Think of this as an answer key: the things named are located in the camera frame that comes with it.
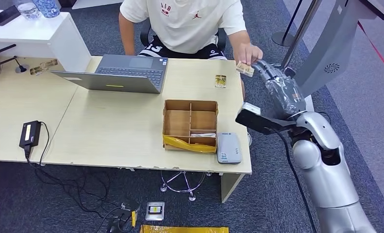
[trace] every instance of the speaker grille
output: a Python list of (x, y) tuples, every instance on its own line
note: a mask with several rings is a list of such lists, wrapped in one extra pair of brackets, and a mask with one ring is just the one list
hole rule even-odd
[(325, 66), (323, 71), (325, 71), (325, 73), (332, 74), (338, 71), (339, 68), (340, 68), (339, 63), (330, 63), (329, 65)]

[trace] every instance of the water bottle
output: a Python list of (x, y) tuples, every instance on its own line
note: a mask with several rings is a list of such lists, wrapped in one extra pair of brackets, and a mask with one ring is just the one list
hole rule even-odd
[(33, 0), (33, 2), (46, 18), (53, 18), (60, 14), (54, 0)]
[(32, 0), (13, 0), (17, 10), (28, 20), (40, 17), (40, 12)]

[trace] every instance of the white t-shirt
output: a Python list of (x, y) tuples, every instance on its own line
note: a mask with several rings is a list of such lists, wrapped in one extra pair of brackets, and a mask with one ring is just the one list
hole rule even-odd
[(153, 31), (170, 50), (196, 53), (227, 35), (246, 30), (240, 0), (125, 0), (122, 15), (133, 23), (150, 18)]

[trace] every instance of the person's hand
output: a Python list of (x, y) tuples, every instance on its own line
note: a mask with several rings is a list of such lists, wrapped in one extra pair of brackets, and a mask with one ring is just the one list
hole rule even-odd
[(252, 63), (262, 59), (262, 57), (263, 52), (259, 47), (254, 46), (251, 43), (240, 44), (239, 61), (241, 61), (242, 63), (245, 63), (250, 66)]

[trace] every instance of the yellow tape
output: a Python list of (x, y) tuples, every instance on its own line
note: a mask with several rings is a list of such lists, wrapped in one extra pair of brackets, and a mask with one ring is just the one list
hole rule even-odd
[(208, 145), (200, 145), (200, 144), (189, 144), (175, 137), (169, 137), (166, 135), (163, 135), (163, 143), (177, 147), (177, 148), (181, 148), (184, 150), (194, 151), (194, 152), (201, 152), (201, 153), (216, 152), (216, 147), (212, 147)]
[(227, 227), (160, 227), (142, 225), (140, 233), (229, 233)]
[(132, 211), (132, 227), (136, 226), (136, 219), (137, 219), (136, 212)]

